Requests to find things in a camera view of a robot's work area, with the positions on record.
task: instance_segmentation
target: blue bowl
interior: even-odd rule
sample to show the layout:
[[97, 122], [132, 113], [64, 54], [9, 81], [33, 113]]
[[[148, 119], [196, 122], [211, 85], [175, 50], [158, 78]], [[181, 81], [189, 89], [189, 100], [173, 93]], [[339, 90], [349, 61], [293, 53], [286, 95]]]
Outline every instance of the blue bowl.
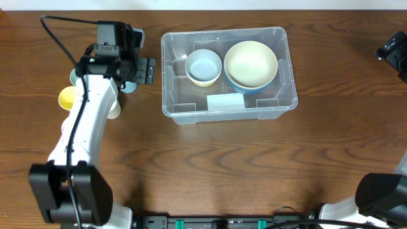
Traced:
[[242, 94], [244, 94], [244, 95], [258, 94], [258, 93], [260, 93], [262, 90], [264, 90], [268, 85], [270, 85], [270, 83], [271, 83], [271, 82], [270, 82], [269, 84], [267, 84], [267, 85], [265, 85], [264, 87], [259, 88], [259, 89], [257, 89], [257, 90], [246, 90], [246, 89], [244, 89], [244, 88], [241, 88], [239, 85], [234, 84], [234, 82], [232, 82], [232, 80], [229, 79], [229, 76], [228, 76], [228, 74], [226, 73], [226, 70], [225, 70], [225, 69], [223, 69], [223, 72], [224, 72], [224, 75], [226, 76], [226, 79], [228, 80], [228, 82], [230, 83], [230, 85], [233, 87], [233, 89], [235, 89], [236, 92], [242, 93]]

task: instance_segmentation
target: white wall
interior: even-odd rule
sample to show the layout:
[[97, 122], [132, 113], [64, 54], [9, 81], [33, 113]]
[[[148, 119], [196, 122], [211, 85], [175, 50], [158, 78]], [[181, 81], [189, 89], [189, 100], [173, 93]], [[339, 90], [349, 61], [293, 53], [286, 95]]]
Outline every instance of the white wall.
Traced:
[[405, 10], [407, 0], [0, 0], [3, 10]]

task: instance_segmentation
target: bowl rim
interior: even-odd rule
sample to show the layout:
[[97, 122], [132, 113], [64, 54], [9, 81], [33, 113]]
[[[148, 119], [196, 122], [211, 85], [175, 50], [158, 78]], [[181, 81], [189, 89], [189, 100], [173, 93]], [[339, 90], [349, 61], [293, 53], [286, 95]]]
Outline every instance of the bowl rim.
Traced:
[[[242, 86], [242, 85], [240, 85], [239, 83], [235, 82], [234, 80], [232, 80], [232, 78], [229, 76], [228, 71], [227, 71], [227, 69], [226, 69], [226, 60], [228, 59], [228, 54], [230, 53], [230, 51], [231, 51], [233, 48], [235, 48], [237, 45], [239, 45], [239, 44], [241, 44], [241, 43], [254, 43], [254, 44], [259, 44], [259, 45], [261, 45], [261, 46], [264, 46], [267, 50], [269, 50], [269, 51], [273, 54], [273, 57], [274, 57], [274, 60], [275, 60], [275, 65], [276, 65], [277, 67], [275, 68], [275, 72], [274, 72], [273, 76], [271, 77], [271, 79], [270, 79], [267, 83], [265, 83], [264, 85], [261, 85], [261, 86], [259, 86], [259, 87], [245, 87], [245, 86]], [[228, 50], [228, 52], [227, 52], [226, 55], [224, 56], [223, 68], [224, 68], [224, 73], [225, 73], [226, 77], [227, 77], [232, 83], [234, 83], [235, 85], [237, 85], [240, 89], [244, 89], [244, 90], [247, 90], [247, 91], [261, 90], [263, 87], [267, 86], [268, 84], [270, 84], [270, 83], [274, 80], [275, 76], [277, 75], [277, 71], [279, 70], [279, 60], [277, 59], [277, 56], [275, 55], [275, 53], [273, 52], [273, 50], [272, 50], [271, 48], [269, 48], [267, 45], [263, 44], [262, 42], [259, 42], [259, 41], [242, 41], [242, 42], [239, 42], [239, 43], [233, 45], [233, 46]]]
[[[221, 68], [220, 68], [220, 71], [217, 73], [217, 76], [216, 76], [215, 78], [211, 79], [211, 80], [208, 80], [208, 81], [199, 81], [199, 80], [194, 79], [192, 76], [190, 76], [190, 75], [188, 74], [188, 71], [187, 71], [187, 68], [186, 68], [186, 63], [187, 63], [187, 61], [188, 61], [188, 58], [189, 58], [193, 53], [195, 53], [195, 52], [197, 52], [197, 51], [200, 51], [200, 50], [205, 50], [205, 52], [208, 52], [208, 51], [209, 51], [209, 52], [215, 54], [215, 55], [217, 56], [216, 62], [220, 62], [220, 63], [221, 63]], [[219, 57], [219, 55], [218, 55], [216, 52], [213, 52], [212, 50], [208, 50], [208, 49], [205, 49], [205, 48], [202, 48], [202, 49], [199, 49], [199, 50], [195, 50], [194, 52], [191, 52], [191, 54], [189, 54], [189, 55], [186, 57], [186, 60], [185, 60], [185, 73], [186, 73], [187, 77], [188, 77], [192, 82], [197, 83], [197, 84], [199, 84], [199, 85], [207, 85], [207, 84], [209, 84], [209, 83], [215, 82], [215, 81], [220, 77], [220, 75], [221, 75], [221, 73], [222, 73], [222, 68], [223, 68], [223, 63], [222, 63], [221, 57]]]

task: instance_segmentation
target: electrical cable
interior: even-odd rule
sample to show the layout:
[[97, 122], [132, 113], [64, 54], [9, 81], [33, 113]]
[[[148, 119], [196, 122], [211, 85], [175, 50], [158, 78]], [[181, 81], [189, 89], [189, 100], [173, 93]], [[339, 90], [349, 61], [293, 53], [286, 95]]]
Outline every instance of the electrical cable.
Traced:
[[276, 228], [285, 227], [285, 226], [289, 226], [289, 225], [318, 225], [318, 224], [337, 225], [337, 226], [362, 228], [362, 229], [383, 229], [381, 227], [373, 226], [373, 225], [369, 225], [369, 224], [353, 223], [353, 222], [338, 221], [338, 220], [328, 220], [328, 219], [302, 219], [302, 220], [296, 220], [296, 221], [286, 221], [286, 222], [274, 224], [272, 226], [268, 226], [264, 229], [276, 229]]
[[94, 21], [88, 21], [88, 20], [79, 20], [79, 19], [73, 19], [73, 18], [64, 18], [64, 17], [57, 17], [57, 16], [50, 16], [50, 15], [43, 15], [39, 18], [39, 21], [43, 25], [45, 31], [50, 35], [50, 37], [56, 42], [56, 44], [62, 49], [62, 51], [65, 53], [65, 55], [69, 58], [69, 60], [73, 63], [74, 68], [76, 70], [76, 75], [77, 77], [80, 77], [82, 80], [83, 84], [83, 100], [81, 107], [78, 111], [78, 116], [76, 117], [76, 120], [74, 122], [74, 125], [72, 126], [72, 132], [71, 135], [69, 136], [68, 144], [66, 147], [66, 176], [67, 176], [67, 182], [68, 182], [68, 190], [69, 190], [69, 195], [71, 196], [72, 204], [74, 207], [75, 215], [76, 215], [76, 222], [78, 224], [78, 228], [82, 229], [82, 221], [81, 221], [81, 215], [79, 213], [79, 205], [78, 205], [78, 200], [77, 196], [74, 192], [73, 184], [72, 184], [72, 168], [71, 168], [71, 156], [73, 152], [73, 141], [76, 133], [76, 129], [78, 128], [79, 121], [81, 120], [83, 111], [85, 110], [86, 102], [88, 101], [88, 88], [86, 86], [86, 81], [83, 76], [83, 72], [80, 72], [79, 68], [77, 67], [77, 63], [72, 57], [72, 55], [68, 52], [68, 50], [63, 46], [63, 44], [58, 40], [57, 37], [49, 30], [48, 26], [45, 24], [45, 19], [54, 19], [54, 20], [65, 20], [68, 22], [79, 22], [79, 23], [86, 23], [86, 24], [97, 24], [97, 22]]

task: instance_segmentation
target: white label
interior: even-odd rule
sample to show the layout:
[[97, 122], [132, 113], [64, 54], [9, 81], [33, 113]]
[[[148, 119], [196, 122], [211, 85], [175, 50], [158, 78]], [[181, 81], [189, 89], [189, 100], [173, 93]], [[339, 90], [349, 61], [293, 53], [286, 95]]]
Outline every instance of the white label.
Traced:
[[208, 111], [245, 111], [243, 94], [207, 95]]

